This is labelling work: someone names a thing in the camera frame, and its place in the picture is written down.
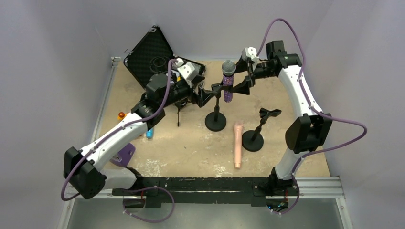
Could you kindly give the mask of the purple glitter microphone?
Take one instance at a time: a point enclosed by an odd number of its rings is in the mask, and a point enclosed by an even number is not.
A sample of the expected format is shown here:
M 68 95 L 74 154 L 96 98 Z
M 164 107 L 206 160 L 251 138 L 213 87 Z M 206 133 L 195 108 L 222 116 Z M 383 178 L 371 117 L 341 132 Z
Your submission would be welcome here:
M 224 101 L 230 103 L 233 99 L 232 86 L 234 84 L 234 73 L 236 71 L 236 64 L 231 60 L 226 60 L 222 63 L 223 80 L 222 85 L 226 88 L 224 92 Z

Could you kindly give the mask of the black round-base mic stand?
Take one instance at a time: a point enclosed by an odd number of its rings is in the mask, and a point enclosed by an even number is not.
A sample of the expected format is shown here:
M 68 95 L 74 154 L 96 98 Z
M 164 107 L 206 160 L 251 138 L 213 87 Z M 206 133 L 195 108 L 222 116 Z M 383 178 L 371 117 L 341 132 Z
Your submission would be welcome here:
M 209 113 L 205 118 L 205 126 L 213 132 L 222 131 L 226 127 L 226 117 L 220 112 L 219 101 L 221 98 L 222 84 L 217 83 L 212 85 L 212 90 L 216 92 L 216 104 L 214 111 Z

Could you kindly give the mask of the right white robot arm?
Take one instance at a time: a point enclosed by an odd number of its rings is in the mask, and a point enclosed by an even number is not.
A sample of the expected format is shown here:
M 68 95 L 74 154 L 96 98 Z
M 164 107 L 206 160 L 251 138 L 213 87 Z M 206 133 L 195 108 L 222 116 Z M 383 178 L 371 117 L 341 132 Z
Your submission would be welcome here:
M 297 54 L 288 54 L 283 41 L 267 43 L 266 54 L 267 59 L 261 61 L 256 48 L 242 50 L 236 73 L 247 72 L 248 75 L 233 87 L 233 92 L 249 95 L 256 80 L 268 77 L 277 77 L 287 91 L 296 118 L 285 133 L 287 149 L 281 161 L 272 169 L 268 181 L 255 186 L 262 194 L 279 195 L 281 191 L 293 187 L 295 171 L 304 156 L 324 144 L 332 119 L 330 114 L 323 117 L 322 109 L 300 72 L 302 61 Z

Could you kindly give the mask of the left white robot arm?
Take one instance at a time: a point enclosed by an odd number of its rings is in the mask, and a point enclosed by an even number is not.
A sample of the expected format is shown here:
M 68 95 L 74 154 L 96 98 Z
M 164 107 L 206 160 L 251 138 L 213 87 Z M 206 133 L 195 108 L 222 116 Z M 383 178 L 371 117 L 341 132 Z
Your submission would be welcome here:
M 167 73 L 153 75 L 140 101 L 122 121 L 92 143 L 80 149 L 67 149 L 61 199 L 74 198 L 65 195 L 68 185 L 85 199 L 93 198 L 104 189 L 131 190 L 140 178 L 134 169 L 105 170 L 105 165 L 132 140 L 156 126 L 165 116 L 165 107 L 184 100 L 203 107 L 219 94 L 215 89 L 205 90 L 200 84 L 203 80 L 204 77 L 199 75 L 190 78 L 181 74 L 179 81 Z

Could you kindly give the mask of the black tripod mic stand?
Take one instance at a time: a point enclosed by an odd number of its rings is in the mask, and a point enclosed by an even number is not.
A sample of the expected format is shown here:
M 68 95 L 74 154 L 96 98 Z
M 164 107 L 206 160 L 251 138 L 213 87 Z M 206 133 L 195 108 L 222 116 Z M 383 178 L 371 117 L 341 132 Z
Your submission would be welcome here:
M 192 103 L 191 101 L 188 100 L 183 100 L 180 102 L 176 102 L 174 105 L 177 108 L 177 127 L 180 126 L 180 111 L 185 108 L 188 104 L 195 105 L 195 103 Z

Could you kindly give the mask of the pink microphone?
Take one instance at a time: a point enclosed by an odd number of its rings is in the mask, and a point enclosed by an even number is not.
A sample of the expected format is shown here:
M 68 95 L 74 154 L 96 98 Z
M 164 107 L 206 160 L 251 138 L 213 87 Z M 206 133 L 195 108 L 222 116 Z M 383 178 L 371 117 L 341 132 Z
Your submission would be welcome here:
M 234 168 L 240 169 L 242 163 L 242 134 L 243 125 L 234 124 Z

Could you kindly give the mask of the black poker chip case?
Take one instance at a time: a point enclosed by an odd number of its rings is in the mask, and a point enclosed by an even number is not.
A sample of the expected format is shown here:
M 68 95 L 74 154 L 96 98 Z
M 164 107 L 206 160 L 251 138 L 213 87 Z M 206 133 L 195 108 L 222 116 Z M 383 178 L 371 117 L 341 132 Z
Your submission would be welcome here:
M 124 59 L 124 65 L 143 89 L 151 77 L 166 73 L 168 61 L 180 56 L 174 54 L 158 25 L 152 26 L 140 42 Z

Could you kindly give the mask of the blue microphone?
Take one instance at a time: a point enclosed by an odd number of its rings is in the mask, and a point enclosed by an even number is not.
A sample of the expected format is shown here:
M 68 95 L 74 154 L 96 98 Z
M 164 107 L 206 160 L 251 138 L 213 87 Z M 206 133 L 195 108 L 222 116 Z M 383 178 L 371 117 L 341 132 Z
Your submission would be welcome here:
M 151 128 L 150 130 L 148 130 L 148 131 L 146 132 L 146 138 L 147 138 L 148 140 L 151 140 L 153 137 L 154 137 L 154 128 Z

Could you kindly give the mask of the orange toy vehicle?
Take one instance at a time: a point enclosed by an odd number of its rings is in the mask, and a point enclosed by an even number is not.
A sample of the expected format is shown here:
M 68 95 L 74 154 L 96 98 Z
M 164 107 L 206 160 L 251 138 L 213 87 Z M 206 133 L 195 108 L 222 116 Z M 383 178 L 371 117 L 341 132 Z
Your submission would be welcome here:
M 122 121 L 126 116 L 127 116 L 127 113 L 119 112 L 117 119 L 118 119 L 119 121 Z

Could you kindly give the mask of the left side aluminium rail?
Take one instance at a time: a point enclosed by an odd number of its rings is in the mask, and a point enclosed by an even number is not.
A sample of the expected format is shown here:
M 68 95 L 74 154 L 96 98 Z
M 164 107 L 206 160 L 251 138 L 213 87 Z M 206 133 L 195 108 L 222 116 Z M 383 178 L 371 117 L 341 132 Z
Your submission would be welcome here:
M 95 123 L 95 127 L 91 136 L 91 141 L 90 141 L 90 145 L 92 145 L 98 138 L 99 138 L 99 133 L 102 127 L 102 122 L 103 122 L 103 118 L 104 118 L 104 114 L 105 114 L 105 109 L 107 107 L 107 103 L 108 103 L 108 99 L 109 99 L 109 95 L 110 95 L 110 90 L 116 75 L 116 72 L 118 70 L 118 66 L 119 63 L 121 62 L 122 58 L 118 57 L 118 56 L 112 56 L 111 57 L 111 69 L 110 69 L 110 73 L 108 75 L 107 78 L 107 84 L 106 84 L 106 88 L 102 94 L 102 100 L 101 100 L 101 104 L 100 104 L 100 109 L 96 118 L 96 123 Z

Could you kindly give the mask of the aluminium frame rail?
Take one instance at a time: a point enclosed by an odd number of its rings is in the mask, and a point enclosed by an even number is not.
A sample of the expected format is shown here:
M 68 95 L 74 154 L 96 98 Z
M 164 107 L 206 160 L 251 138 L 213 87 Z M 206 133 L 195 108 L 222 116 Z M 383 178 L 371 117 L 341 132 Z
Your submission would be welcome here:
M 157 196 L 157 186 L 172 195 L 191 194 L 242 194 L 245 196 L 282 198 L 284 192 L 265 191 L 266 177 L 146 177 L 143 187 L 149 188 L 145 195 Z M 288 188 L 287 196 L 295 198 L 344 198 L 345 194 L 338 177 L 298 177 L 296 184 Z

